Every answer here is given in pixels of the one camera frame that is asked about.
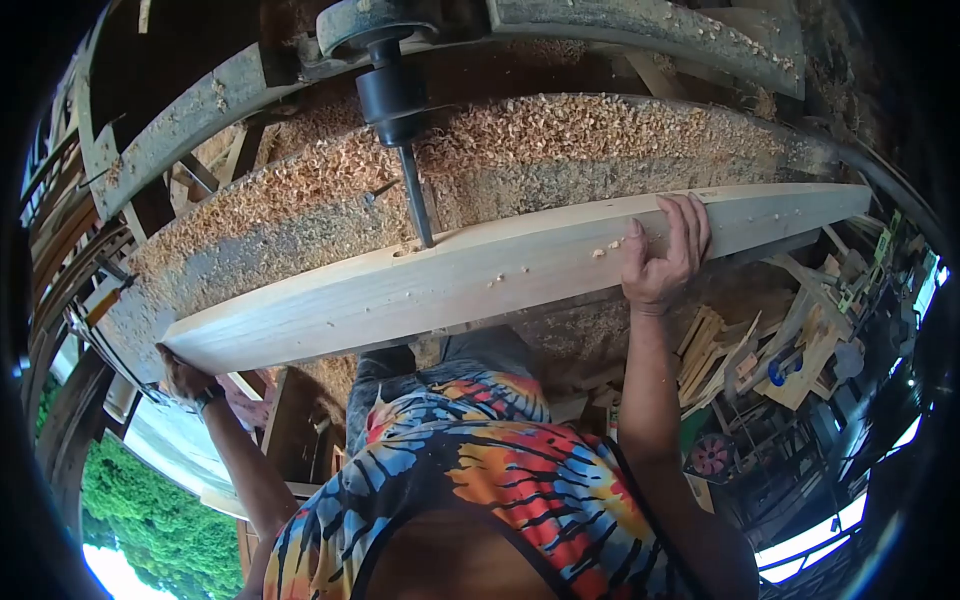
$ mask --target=drill press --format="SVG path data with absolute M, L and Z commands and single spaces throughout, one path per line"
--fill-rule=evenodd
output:
M 428 23 L 404 18 L 402 8 L 389 2 L 368 2 L 358 11 L 356 0 L 342 0 L 317 16 L 317 40 L 325 56 L 340 58 L 366 52 L 373 71 L 357 77 L 364 121 L 376 128 L 380 143 L 397 148 L 407 185 L 407 206 L 424 248 L 433 248 L 433 233 L 423 203 L 412 143 L 423 132 L 426 84 L 419 71 L 401 63 L 400 41 L 431 36 Z M 345 34 L 344 22 L 348 20 Z

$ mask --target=tree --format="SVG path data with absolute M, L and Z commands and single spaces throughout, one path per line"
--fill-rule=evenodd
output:
M 37 431 L 60 386 L 44 385 Z M 232 598 L 243 586 L 236 524 L 106 435 L 84 468 L 84 543 L 122 550 L 140 581 L 180 600 Z

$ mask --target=wristwatch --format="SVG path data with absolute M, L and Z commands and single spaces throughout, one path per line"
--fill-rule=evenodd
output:
M 204 408 L 207 404 L 212 402 L 217 398 L 226 398 L 227 392 L 224 390 L 224 386 L 219 383 L 214 383 L 211 386 L 204 388 L 198 396 L 194 396 L 193 403 L 197 409 L 197 416 L 200 417 L 200 420 L 204 420 Z

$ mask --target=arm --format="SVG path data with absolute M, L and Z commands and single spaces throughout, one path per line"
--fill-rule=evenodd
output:
M 171 393 L 181 402 L 196 401 L 203 390 L 216 384 L 211 375 L 183 364 L 166 346 L 156 345 L 167 370 Z M 276 469 L 233 414 L 225 397 L 206 403 L 196 401 L 206 429 L 220 455 L 240 504 L 247 511 L 260 539 L 251 560 L 250 576 L 238 597 L 258 597 L 263 591 L 267 562 L 274 536 L 297 511 L 299 505 Z
M 625 242 L 623 293 L 630 302 L 630 348 L 620 404 L 620 448 L 666 536 L 716 598 L 756 598 L 754 551 L 723 519 L 702 510 L 684 478 L 680 402 L 663 314 L 709 253 L 707 210 L 693 194 L 658 197 L 670 224 L 665 258 L 647 255 L 643 225 Z

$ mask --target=wooden board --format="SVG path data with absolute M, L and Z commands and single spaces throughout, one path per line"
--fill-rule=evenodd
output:
M 797 344 L 806 342 L 804 366 L 799 372 L 789 373 L 782 386 L 775 386 L 770 379 L 754 388 L 758 394 L 797 410 L 816 384 L 817 377 L 833 355 L 837 341 L 841 339 L 837 327 L 822 316 L 822 307 L 816 306 L 804 323 L 804 331 Z
M 869 188 L 835 183 L 690 191 L 707 204 L 716 256 L 870 203 Z M 430 250 L 391 247 L 290 277 L 174 323 L 163 342 L 204 371 L 245 371 L 592 292 L 619 282 L 622 246 L 610 245 L 631 217 L 646 227 L 650 254 L 665 255 L 655 194 L 565 206 L 441 233 Z

